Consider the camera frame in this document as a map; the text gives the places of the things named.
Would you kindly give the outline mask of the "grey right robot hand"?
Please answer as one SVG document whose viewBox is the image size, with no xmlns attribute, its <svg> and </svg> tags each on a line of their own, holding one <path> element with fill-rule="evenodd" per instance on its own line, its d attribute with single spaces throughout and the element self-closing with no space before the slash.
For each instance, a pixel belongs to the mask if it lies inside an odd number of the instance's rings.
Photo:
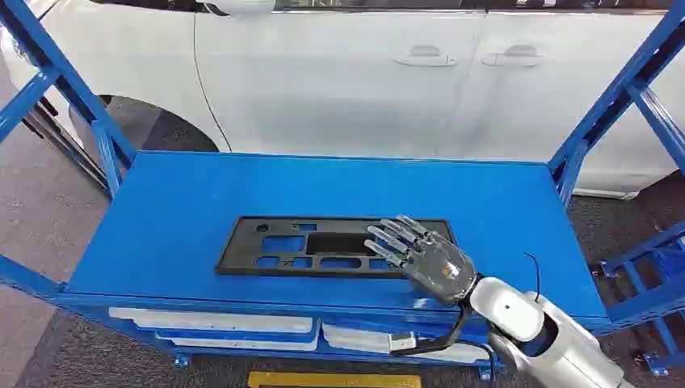
<svg viewBox="0 0 685 388">
<path fill-rule="evenodd" d="M 477 282 L 473 261 L 435 230 L 400 214 L 368 226 L 364 245 L 445 305 L 463 301 Z"/>
</svg>

